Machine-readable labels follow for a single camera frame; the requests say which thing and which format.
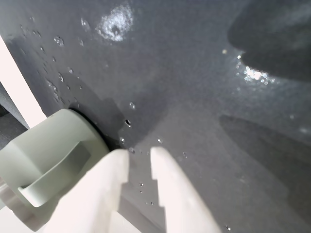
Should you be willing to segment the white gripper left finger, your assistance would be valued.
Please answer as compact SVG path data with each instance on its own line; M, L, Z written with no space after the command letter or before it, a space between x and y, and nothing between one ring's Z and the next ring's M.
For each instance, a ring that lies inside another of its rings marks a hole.
M59 201L46 233L107 233L128 182L129 153L117 149L102 158Z

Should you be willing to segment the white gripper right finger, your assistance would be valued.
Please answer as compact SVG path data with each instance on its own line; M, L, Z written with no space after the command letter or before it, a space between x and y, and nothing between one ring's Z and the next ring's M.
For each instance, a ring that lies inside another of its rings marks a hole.
M163 147L150 149L152 179L164 208L168 233L220 233L212 213L178 162Z

